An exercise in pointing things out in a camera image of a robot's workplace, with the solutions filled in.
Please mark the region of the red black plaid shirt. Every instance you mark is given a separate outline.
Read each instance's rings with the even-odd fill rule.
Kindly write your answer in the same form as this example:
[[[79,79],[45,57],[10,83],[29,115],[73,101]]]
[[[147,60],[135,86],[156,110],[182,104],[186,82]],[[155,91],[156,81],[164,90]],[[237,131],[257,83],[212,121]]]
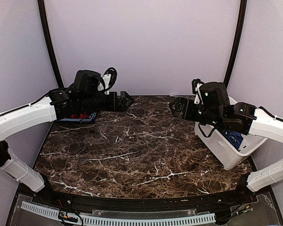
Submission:
[[[80,114],[80,115],[76,115],[76,114],[72,114],[71,119],[89,119],[90,115],[89,114]]]

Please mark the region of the light blue shirt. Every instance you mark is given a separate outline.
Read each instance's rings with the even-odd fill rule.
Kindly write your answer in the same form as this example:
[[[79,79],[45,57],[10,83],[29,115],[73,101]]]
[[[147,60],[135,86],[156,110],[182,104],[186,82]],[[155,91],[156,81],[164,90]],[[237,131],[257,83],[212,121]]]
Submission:
[[[58,121],[73,122],[73,123],[92,123],[92,122],[94,122],[96,120],[97,115],[98,114],[96,112],[94,112],[94,113],[90,114],[90,118],[89,119],[71,119],[70,117],[68,117],[68,118],[60,119]]]

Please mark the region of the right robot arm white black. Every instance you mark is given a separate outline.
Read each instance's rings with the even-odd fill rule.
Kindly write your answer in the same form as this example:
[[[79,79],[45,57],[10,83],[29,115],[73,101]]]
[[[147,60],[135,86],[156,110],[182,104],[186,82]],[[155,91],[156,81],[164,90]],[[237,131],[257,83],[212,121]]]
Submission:
[[[178,97],[169,104],[174,117],[210,125],[218,130],[229,130],[244,135],[268,138],[283,144],[283,118],[272,115],[263,107],[245,102],[230,104],[225,85],[222,82],[203,83],[192,81],[194,100]],[[283,180],[283,158],[259,171],[240,177],[231,200],[242,204],[250,192]]]

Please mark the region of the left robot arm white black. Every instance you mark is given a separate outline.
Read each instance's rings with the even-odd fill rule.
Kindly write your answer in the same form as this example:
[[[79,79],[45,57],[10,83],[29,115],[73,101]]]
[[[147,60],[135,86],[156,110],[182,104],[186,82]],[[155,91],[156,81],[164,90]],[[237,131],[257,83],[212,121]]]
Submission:
[[[112,92],[117,79],[115,68],[103,75],[90,70],[79,70],[67,88],[50,90],[38,100],[0,113],[0,170],[6,172],[38,193],[47,205],[57,202],[47,178],[29,167],[9,148],[6,139],[23,130],[47,122],[65,119],[84,120],[101,111],[125,112],[134,103],[127,92]]]

